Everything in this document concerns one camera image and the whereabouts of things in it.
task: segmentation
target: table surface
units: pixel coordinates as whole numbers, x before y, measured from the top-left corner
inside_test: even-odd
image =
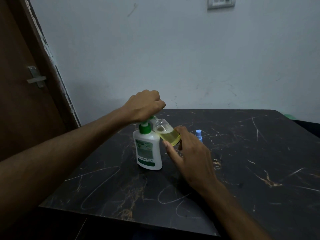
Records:
[[[218,179],[272,237],[320,237],[318,137],[275,110],[164,109],[158,117],[203,131]],[[100,146],[41,206],[218,236],[163,146],[161,170],[137,165],[137,128]]]

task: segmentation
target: white wall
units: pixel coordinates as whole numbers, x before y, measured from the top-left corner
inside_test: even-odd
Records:
[[[30,1],[82,124],[143,89],[168,109],[276,109],[320,123],[320,0],[212,12],[206,0]]]

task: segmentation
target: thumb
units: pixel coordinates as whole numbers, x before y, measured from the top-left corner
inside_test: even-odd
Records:
[[[178,155],[174,147],[167,141],[162,141],[167,151],[168,156],[172,159],[172,161],[178,166],[182,166],[183,159]]]

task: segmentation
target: green bottle label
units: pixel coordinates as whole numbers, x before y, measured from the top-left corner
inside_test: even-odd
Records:
[[[150,167],[154,167],[152,143],[142,140],[136,140],[138,162]]]

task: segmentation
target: brown wooden door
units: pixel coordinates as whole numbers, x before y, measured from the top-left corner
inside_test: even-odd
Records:
[[[46,86],[26,80],[33,57],[5,0],[0,0],[0,161],[65,133]]]

